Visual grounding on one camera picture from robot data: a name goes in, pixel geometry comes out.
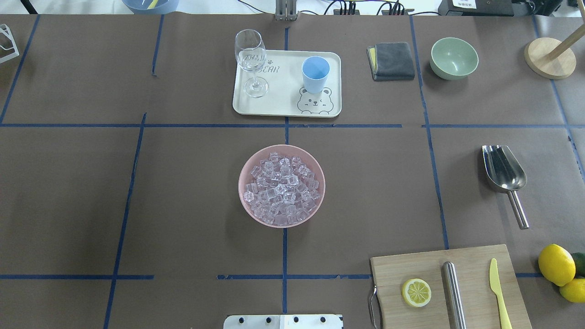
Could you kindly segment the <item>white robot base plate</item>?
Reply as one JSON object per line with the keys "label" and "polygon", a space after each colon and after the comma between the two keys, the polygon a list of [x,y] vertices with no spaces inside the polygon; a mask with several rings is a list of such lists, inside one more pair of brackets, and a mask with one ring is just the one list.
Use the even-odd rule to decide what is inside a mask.
{"label": "white robot base plate", "polygon": [[338,314],[264,314],[226,317],[224,329],[342,329]]}

